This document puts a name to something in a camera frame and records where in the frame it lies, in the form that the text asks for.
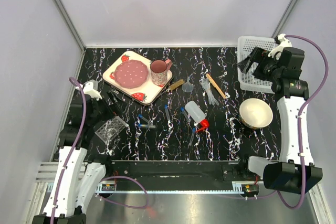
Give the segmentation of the blue capped test tube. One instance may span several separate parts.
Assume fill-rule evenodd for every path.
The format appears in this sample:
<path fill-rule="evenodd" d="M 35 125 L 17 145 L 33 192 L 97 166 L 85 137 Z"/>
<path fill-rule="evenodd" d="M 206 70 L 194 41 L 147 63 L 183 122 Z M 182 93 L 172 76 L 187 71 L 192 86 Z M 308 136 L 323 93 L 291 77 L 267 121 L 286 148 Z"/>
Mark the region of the blue capped test tube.
<path fill-rule="evenodd" d="M 171 118 L 170 118 L 170 114 L 169 114 L 168 106 L 165 105 L 165 106 L 164 106 L 164 109 L 165 109 L 166 119 L 167 119 L 167 121 L 170 123 Z"/>
<path fill-rule="evenodd" d="M 146 118 L 145 118 L 144 116 L 142 116 L 141 114 L 139 114 L 138 117 L 139 117 L 142 121 L 145 122 L 145 124 L 142 124 L 142 123 L 139 124 L 139 127 L 140 127 L 140 128 L 144 128 L 144 129 L 155 129 L 155 128 L 156 128 L 156 126 L 153 125 L 153 123 L 152 123 L 150 120 L 146 119 Z"/>
<path fill-rule="evenodd" d="M 189 144 L 188 144 L 188 147 L 192 146 L 195 133 L 196 133 L 196 128 L 193 128 L 192 129 L 192 134 L 191 134 L 191 137 L 190 137 L 190 141 L 189 141 Z"/>
<path fill-rule="evenodd" d="M 181 107 L 180 110 L 181 110 L 182 114 L 184 115 L 184 117 L 186 118 L 186 120 L 188 122 L 190 122 L 191 120 L 189 118 L 189 115 L 188 115 L 187 111 L 183 107 Z"/>

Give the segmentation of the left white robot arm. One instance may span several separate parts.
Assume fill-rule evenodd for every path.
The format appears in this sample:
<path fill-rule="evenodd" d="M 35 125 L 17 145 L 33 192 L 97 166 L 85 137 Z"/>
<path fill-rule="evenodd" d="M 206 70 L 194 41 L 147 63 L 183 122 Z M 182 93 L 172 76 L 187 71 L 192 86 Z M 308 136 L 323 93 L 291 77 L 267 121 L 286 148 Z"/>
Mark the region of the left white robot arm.
<path fill-rule="evenodd" d="M 54 186 L 42 214 L 33 223 L 86 223 L 86 210 L 100 181 L 113 175 L 113 167 L 105 154 L 92 156 L 83 178 L 82 164 L 96 130 L 111 119 L 119 119 L 122 100 L 111 91 L 96 100 L 88 93 L 77 97 L 70 106 L 68 122 L 59 134 L 58 167 Z"/>

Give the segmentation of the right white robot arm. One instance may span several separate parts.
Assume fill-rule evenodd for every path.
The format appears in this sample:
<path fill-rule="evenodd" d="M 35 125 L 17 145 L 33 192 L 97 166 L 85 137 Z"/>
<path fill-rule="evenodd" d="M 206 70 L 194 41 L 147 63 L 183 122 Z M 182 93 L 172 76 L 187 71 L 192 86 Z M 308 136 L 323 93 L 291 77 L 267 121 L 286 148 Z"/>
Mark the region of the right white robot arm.
<path fill-rule="evenodd" d="M 310 153 L 307 130 L 308 83 L 300 79 L 305 53 L 294 47 L 285 47 L 271 58 L 269 51 L 255 47 L 250 55 L 238 63 L 242 73 L 257 64 L 253 76 L 270 81 L 277 96 L 281 123 L 281 150 L 278 162 L 258 156 L 245 158 L 238 167 L 239 176 L 250 180 L 256 174 L 267 189 L 294 194 L 305 194 L 323 176 Z"/>

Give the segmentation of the white plastic basket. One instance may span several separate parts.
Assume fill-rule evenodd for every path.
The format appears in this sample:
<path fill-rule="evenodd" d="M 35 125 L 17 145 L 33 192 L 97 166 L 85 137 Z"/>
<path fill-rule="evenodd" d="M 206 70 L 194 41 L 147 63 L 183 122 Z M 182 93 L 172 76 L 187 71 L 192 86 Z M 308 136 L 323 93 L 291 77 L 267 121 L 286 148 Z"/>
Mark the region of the white plastic basket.
<path fill-rule="evenodd" d="M 271 51 L 276 46 L 277 45 L 273 38 L 240 36 L 237 43 L 237 63 L 245 60 L 255 47 L 260 47 L 264 50 Z M 238 69 L 237 75 L 240 88 L 245 91 L 274 93 L 271 90 L 272 82 L 260 80 L 253 76 L 253 73 L 257 66 L 257 63 L 253 63 L 248 73 L 242 73 Z"/>

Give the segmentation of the pink dotted plate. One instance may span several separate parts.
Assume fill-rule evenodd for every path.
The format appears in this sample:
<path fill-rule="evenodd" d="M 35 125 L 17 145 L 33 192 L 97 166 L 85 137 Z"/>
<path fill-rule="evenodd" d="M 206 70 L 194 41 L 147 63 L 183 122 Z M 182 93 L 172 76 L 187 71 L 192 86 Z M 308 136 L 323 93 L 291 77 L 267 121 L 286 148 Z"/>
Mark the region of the pink dotted plate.
<path fill-rule="evenodd" d="M 139 60 L 128 60 L 119 64 L 114 71 L 114 80 L 126 89 L 143 85 L 148 78 L 148 67 Z"/>

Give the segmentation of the cream strawberry tray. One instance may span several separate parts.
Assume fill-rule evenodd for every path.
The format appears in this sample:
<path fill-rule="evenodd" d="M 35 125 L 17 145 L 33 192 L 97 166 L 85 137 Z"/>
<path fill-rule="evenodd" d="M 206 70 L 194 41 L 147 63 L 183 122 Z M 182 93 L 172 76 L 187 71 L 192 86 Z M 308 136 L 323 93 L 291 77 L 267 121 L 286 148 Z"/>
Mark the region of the cream strawberry tray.
<path fill-rule="evenodd" d="M 152 61 L 134 51 L 124 52 L 103 73 L 105 82 L 142 105 L 152 104 L 172 80 L 171 60 L 165 60 L 165 71 L 151 71 Z"/>

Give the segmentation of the clear test tube rack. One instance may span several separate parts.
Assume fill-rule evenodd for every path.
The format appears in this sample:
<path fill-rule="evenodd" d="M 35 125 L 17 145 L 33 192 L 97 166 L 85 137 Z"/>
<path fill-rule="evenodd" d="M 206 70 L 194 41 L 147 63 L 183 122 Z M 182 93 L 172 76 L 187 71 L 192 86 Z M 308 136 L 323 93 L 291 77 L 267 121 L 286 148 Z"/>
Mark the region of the clear test tube rack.
<path fill-rule="evenodd" d="M 114 138 L 116 138 L 120 132 L 129 125 L 121 119 L 119 116 L 115 116 L 113 119 L 107 120 L 102 126 L 100 126 L 95 134 L 101 139 L 104 143 L 109 143 Z"/>

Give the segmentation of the wooden test tube clamp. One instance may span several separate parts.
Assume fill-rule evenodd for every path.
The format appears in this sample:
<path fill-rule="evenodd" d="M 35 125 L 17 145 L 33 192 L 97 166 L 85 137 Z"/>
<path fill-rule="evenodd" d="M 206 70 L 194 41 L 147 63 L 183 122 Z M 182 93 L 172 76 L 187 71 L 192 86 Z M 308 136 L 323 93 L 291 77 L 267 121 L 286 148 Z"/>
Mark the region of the wooden test tube clamp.
<path fill-rule="evenodd" d="M 218 91 L 220 96 L 223 99 L 226 99 L 227 97 L 226 97 L 225 93 L 221 90 L 221 88 L 218 86 L 218 84 L 213 80 L 213 78 L 210 76 L 210 74 L 207 73 L 205 76 L 210 81 L 210 83 L 213 85 L 213 87 Z"/>

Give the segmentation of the cream floral bowl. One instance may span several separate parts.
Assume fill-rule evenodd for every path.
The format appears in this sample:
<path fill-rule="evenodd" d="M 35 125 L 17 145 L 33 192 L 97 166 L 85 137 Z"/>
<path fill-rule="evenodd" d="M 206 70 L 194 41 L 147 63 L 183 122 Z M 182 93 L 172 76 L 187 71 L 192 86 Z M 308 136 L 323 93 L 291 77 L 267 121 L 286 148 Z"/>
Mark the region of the cream floral bowl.
<path fill-rule="evenodd" d="M 273 120 L 271 107 L 263 100 L 250 98 L 244 100 L 239 107 L 239 119 L 250 129 L 262 129 Z"/>

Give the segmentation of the clear plastic pipettes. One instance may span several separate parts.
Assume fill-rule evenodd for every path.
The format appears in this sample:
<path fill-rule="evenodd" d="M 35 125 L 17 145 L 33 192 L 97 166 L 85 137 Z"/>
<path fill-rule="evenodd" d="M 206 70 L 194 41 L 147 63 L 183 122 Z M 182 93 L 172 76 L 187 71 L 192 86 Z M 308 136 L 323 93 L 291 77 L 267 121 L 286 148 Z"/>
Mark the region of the clear plastic pipettes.
<path fill-rule="evenodd" d="M 210 105 L 219 105 L 219 102 L 215 99 L 211 91 L 211 85 L 208 79 L 202 78 L 200 84 L 208 96 L 208 101 Z"/>

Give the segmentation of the pink patterned mug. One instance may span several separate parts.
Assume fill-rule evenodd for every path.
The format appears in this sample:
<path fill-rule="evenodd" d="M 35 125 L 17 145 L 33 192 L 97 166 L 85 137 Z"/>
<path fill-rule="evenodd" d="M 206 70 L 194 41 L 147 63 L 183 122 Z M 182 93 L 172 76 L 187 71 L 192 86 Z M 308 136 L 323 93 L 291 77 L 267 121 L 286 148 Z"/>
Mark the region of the pink patterned mug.
<path fill-rule="evenodd" d="M 171 60 L 156 60 L 150 64 L 152 82 L 157 86 L 163 86 L 168 80 L 168 71 L 172 66 Z"/>

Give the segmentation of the clear plastic funnel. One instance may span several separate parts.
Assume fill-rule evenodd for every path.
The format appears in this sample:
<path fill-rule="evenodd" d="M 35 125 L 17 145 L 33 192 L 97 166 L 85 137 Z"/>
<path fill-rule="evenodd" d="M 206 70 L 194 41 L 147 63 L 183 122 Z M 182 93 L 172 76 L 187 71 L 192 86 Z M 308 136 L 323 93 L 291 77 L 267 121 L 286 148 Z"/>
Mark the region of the clear plastic funnel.
<path fill-rule="evenodd" d="M 182 90 L 186 93 L 191 93 L 194 89 L 194 86 L 190 83 L 190 77 L 187 77 L 187 81 L 182 84 Z"/>

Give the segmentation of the white wash bottle red cap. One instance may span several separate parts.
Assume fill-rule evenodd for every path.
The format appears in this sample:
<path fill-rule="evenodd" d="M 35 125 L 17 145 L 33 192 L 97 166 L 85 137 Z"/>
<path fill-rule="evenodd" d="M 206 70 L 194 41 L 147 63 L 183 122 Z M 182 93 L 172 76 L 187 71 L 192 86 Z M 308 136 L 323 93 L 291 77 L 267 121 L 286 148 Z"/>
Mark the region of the white wash bottle red cap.
<path fill-rule="evenodd" d="M 200 128 L 197 130 L 198 132 L 205 130 L 209 127 L 209 122 L 206 119 L 205 113 L 194 101 L 188 102 L 185 105 L 184 109 L 191 116 L 194 122 L 200 125 Z"/>

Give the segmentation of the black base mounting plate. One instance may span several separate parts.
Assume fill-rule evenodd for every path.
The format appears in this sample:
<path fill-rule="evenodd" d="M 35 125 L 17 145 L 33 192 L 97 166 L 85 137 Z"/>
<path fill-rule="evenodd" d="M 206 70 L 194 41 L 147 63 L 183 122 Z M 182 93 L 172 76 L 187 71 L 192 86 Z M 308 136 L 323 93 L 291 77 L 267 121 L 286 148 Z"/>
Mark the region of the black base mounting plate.
<path fill-rule="evenodd" d="M 107 174 L 137 180 L 150 191 L 224 191 L 233 182 L 261 181 L 240 162 L 228 161 L 112 161 Z"/>

